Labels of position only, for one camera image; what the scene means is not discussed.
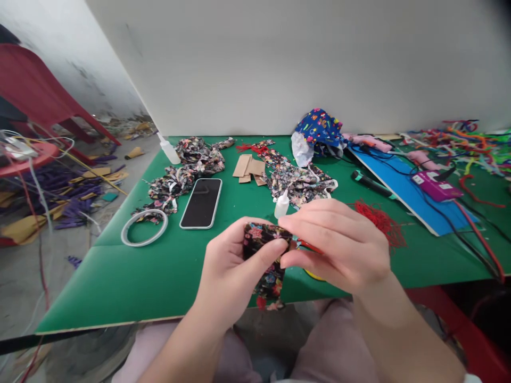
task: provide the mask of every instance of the left hand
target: left hand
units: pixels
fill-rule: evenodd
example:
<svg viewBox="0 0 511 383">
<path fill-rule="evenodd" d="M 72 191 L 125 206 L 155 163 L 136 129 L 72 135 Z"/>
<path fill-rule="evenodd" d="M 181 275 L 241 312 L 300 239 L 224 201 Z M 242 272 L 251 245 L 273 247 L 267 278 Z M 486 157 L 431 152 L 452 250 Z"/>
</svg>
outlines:
<svg viewBox="0 0 511 383">
<path fill-rule="evenodd" d="M 213 238 L 206 247 L 199 291 L 193 310 L 222 335 L 243 314 L 264 272 L 287 250 L 287 242 L 274 239 L 243 261 L 245 224 L 272 224 L 259 218 L 243 217 Z"/>
</svg>

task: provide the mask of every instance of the pink device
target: pink device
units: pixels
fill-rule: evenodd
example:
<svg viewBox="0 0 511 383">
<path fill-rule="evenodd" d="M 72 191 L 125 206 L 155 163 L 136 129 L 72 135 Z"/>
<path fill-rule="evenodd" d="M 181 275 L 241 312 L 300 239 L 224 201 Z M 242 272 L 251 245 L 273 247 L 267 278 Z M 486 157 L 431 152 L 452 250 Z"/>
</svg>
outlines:
<svg viewBox="0 0 511 383">
<path fill-rule="evenodd" d="M 412 151 L 406 154 L 410 160 L 415 161 L 417 164 L 428 170 L 440 170 L 441 168 L 431 161 L 424 151 Z"/>
<path fill-rule="evenodd" d="M 392 150 L 391 145 L 386 144 L 385 142 L 380 141 L 379 139 L 377 139 L 373 136 L 369 136 L 369 135 L 353 136 L 349 133 L 345 133 L 342 136 L 357 145 L 363 144 L 365 141 L 370 147 L 378 149 L 380 152 L 383 152 L 383 153 L 386 153 L 386 152 L 389 152 L 390 150 Z"/>
<path fill-rule="evenodd" d="M 411 179 L 428 194 L 434 201 L 447 202 L 463 196 L 463 192 L 447 181 L 438 182 L 435 177 L 439 176 L 435 170 L 417 172 Z"/>
</svg>

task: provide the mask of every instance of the blue patterned fabric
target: blue patterned fabric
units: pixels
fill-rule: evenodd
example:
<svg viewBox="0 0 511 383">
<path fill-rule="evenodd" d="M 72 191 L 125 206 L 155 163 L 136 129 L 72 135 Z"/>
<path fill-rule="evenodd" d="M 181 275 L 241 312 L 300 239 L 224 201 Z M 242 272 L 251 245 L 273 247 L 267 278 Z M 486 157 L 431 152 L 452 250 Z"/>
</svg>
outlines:
<svg viewBox="0 0 511 383">
<path fill-rule="evenodd" d="M 295 130 L 302 133 L 307 143 L 314 148 L 315 156 L 324 157 L 337 156 L 339 144 L 345 143 L 341 128 L 342 122 L 338 119 L 331 117 L 323 109 L 314 108 L 300 121 Z"/>
</svg>

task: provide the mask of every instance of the blue board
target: blue board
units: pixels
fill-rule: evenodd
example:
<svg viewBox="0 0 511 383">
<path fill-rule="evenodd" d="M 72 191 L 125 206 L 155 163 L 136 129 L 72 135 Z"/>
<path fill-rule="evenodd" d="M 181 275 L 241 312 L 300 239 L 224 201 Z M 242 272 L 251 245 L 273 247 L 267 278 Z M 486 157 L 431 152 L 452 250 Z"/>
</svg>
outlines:
<svg viewBox="0 0 511 383">
<path fill-rule="evenodd" d="M 432 234 L 443 236 L 453 231 L 445 218 L 428 206 L 424 198 L 427 198 L 433 206 L 449 217 L 456 229 L 463 229 L 469 226 L 466 218 L 454 202 L 435 202 L 429 196 L 424 196 L 420 188 L 411 180 L 411 177 L 397 173 L 384 163 L 392 165 L 403 173 L 410 173 L 412 167 L 399 156 L 392 156 L 390 159 L 382 159 L 380 161 L 363 153 L 358 146 L 350 146 L 349 149 L 387 188 L 391 189 L 398 196 L 399 200 L 426 225 Z M 373 149 L 371 149 L 371 152 L 378 157 L 389 156 Z M 472 221 L 479 221 L 472 213 L 468 212 L 468 215 Z"/>
</svg>

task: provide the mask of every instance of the finger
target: finger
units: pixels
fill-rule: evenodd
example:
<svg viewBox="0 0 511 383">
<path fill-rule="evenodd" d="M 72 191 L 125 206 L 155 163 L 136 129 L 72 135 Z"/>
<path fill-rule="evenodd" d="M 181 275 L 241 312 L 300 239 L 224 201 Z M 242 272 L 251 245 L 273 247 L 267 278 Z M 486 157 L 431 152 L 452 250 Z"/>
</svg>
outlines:
<svg viewBox="0 0 511 383">
<path fill-rule="evenodd" d="M 325 254 L 342 256 L 353 252 L 357 242 L 351 238 L 293 216 L 280 217 L 278 224 Z"/>
<path fill-rule="evenodd" d="M 272 224 L 270 221 L 262 218 L 241 217 L 220 233 L 217 238 L 221 238 L 222 240 L 229 241 L 231 243 L 241 243 L 245 236 L 245 225 L 250 222 Z"/>
<path fill-rule="evenodd" d="M 282 256 L 281 267 L 301 267 L 331 284 L 339 283 L 340 273 L 332 266 L 327 257 L 315 252 L 291 250 Z"/>
<path fill-rule="evenodd" d="M 355 210 L 350 208 L 345 203 L 338 201 L 334 198 L 322 198 L 322 199 L 314 199 L 309 203 L 302 205 L 300 210 L 327 210 L 333 213 L 338 213 L 345 215 L 356 221 L 367 220 L 362 214 L 357 213 Z"/>
<path fill-rule="evenodd" d="M 266 270 L 287 250 L 285 239 L 274 239 L 266 243 L 257 253 L 237 266 L 240 278 L 256 285 Z"/>
<path fill-rule="evenodd" d="M 327 210 L 300 210 L 290 217 L 291 219 L 306 221 L 325 229 L 336 231 L 357 242 L 369 241 L 373 232 L 366 222 L 354 221 L 345 215 Z"/>
</svg>

